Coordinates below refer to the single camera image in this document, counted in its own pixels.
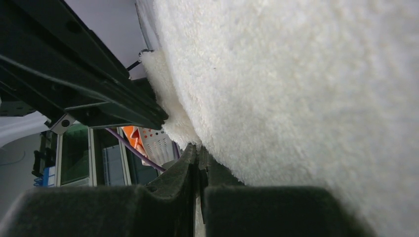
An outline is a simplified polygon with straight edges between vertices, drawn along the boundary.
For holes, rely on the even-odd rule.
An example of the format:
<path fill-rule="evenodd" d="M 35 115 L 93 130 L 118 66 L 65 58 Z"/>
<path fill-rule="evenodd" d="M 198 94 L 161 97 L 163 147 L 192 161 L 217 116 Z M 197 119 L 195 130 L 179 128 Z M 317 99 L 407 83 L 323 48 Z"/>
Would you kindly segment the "white cream towel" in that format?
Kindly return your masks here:
<path fill-rule="evenodd" d="M 139 0 L 141 61 L 184 149 L 252 186 L 331 192 L 376 237 L 419 234 L 416 0 Z"/>

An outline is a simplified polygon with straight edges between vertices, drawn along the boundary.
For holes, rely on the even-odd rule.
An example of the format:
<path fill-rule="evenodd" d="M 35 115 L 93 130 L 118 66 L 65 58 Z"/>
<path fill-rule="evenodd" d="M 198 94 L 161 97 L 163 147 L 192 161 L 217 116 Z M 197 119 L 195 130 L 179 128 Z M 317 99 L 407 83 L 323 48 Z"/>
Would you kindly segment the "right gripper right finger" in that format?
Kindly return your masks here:
<path fill-rule="evenodd" d="M 208 237 L 370 237 L 327 190 L 246 186 L 202 148 L 201 210 Z"/>

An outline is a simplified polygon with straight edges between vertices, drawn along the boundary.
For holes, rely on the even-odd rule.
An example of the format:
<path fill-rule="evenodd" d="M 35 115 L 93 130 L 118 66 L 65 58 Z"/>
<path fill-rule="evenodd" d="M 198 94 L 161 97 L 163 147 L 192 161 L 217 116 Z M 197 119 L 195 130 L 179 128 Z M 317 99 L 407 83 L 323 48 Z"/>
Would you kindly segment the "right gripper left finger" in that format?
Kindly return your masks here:
<path fill-rule="evenodd" d="M 35 188 L 0 224 L 3 237 L 192 237 L 196 147 L 149 184 Z"/>

